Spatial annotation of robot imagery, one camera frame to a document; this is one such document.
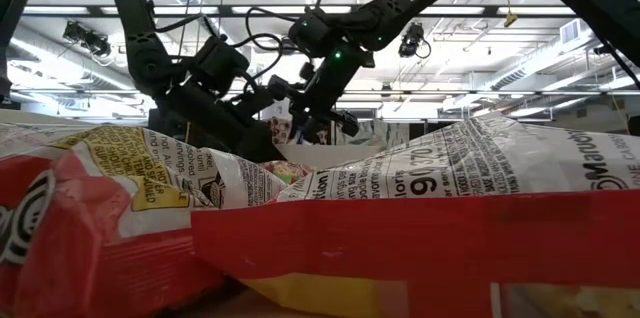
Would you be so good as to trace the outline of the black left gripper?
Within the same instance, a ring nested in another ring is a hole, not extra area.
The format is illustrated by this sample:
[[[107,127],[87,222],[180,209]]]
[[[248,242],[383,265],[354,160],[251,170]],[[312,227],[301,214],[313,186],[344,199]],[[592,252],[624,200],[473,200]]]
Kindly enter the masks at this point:
[[[244,159],[252,162],[285,159],[274,145],[266,123],[253,118],[274,102],[264,87],[241,93],[235,100],[222,100],[195,82],[188,81],[171,88],[164,102]]]

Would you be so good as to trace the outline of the yellow ramen noodle pack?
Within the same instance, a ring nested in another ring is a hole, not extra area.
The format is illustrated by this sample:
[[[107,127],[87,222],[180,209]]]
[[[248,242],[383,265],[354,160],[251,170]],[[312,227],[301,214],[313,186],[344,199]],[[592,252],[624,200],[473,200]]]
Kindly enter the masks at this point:
[[[316,171],[306,164],[292,163],[289,161],[270,161],[260,164],[268,172],[275,175],[287,185],[291,185]]]

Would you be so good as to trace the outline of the red ramen noodle pack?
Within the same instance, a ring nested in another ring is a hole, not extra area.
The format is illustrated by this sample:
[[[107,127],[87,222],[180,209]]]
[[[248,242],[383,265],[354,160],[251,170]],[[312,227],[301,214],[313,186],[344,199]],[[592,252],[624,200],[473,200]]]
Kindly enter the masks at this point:
[[[640,318],[640,137],[470,118],[197,212],[196,253],[287,308]]]
[[[121,125],[0,123],[0,316],[150,316],[219,287],[195,211],[258,206],[263,166]]]

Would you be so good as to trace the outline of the patterned curtain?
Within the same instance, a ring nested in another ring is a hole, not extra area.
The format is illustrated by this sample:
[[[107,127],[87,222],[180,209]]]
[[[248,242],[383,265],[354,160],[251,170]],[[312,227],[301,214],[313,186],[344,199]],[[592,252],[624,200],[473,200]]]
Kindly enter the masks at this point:
[[[271,140],[275,145],[293,144],[296,131],[292,118],[270,117],[264,119],[271,133]]]

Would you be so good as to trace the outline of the black hanging spotlight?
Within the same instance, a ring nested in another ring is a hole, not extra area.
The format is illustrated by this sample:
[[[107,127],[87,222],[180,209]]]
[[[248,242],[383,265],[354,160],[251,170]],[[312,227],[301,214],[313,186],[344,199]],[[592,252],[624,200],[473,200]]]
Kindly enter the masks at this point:
[[[426,55],[421,55],[419,50],[423,47],[428,48]],[[401,39],[398,54],[401,58],[417,57],[426,59],[431,55],[432,48],[424,35],[424,28],[421,23],[411,22],[407,28],[405,35]]]

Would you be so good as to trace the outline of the black track spotlight cluster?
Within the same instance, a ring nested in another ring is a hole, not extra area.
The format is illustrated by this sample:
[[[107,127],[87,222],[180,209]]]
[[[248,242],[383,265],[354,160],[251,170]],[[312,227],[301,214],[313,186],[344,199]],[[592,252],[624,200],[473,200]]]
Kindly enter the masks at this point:
[[[77,21],[67,22],[62,37],[86,49],[92,56],[107,57],[111,54],[111,45],[107,36],[100,35]]]

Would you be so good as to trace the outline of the ceiling air vent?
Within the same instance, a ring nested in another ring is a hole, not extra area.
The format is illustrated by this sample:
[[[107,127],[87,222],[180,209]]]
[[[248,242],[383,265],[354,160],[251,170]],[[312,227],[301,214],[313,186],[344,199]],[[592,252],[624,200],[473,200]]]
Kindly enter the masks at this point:
[[[581,36],[581,20],[574,19],[559,29],[560,41],[563,45],[570,44],[578,40]]]

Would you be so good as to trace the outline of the marbled wall panel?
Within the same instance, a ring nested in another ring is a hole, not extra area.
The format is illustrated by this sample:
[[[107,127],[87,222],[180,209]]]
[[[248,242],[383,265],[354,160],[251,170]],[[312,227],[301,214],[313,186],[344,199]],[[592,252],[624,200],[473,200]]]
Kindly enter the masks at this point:
[[[358,122],[359,131],[349,136],[341,131],[336,133],[336,145],[373,146],[381,149],[392,148],[410,140],[410,128],[406,123],[389,123],[383,120]]]

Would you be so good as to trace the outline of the silver air duct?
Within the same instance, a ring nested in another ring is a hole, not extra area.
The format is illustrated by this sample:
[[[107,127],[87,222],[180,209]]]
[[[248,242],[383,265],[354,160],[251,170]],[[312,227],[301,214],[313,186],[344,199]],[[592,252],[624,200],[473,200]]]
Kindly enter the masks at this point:
[[[601,41],[591,28],[581,20],[581,36],[578,40],[563,45],[559,35],[534,51],[523,56],[516,63],[492,73],[479,83],[474,83],[467,93],[443,102],[442,111],[450,111],[470,106],[480,99],[480,91],[498,91],[514,82],[533,76],[538,72],[567,59],[570,55],[583,53],[588,48],[595,48]]]
[[[77,52],[74,43],[57,43],[20,25],[9,48],[8,78],[13,95],[41,102],[104,101],[124,114],[155,106],[137,91],[127,74]]]

